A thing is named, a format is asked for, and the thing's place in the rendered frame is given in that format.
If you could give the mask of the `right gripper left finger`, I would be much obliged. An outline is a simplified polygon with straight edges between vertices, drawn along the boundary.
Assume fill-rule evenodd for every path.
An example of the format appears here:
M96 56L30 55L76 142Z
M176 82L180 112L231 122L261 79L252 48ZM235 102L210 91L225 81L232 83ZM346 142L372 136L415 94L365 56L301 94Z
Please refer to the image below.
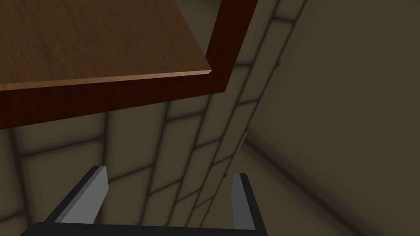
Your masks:
M93 166L44 222L92 224L108 189L106 166Z

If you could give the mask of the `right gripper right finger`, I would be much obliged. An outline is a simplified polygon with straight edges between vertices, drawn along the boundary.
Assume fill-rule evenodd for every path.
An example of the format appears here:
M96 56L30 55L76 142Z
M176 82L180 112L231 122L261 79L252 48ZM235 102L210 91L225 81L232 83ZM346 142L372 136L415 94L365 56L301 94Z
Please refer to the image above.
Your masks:
M251 183L245 173L236 172L233 175L231 202L235 229L264 229L264 222Z

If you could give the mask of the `brown wooden table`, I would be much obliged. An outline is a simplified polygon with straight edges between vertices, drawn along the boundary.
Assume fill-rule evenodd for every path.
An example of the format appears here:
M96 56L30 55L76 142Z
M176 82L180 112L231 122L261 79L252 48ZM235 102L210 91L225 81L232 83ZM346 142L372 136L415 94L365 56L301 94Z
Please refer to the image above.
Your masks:
M0 0L0 129L223 92L257 3L203 53L174 0Z

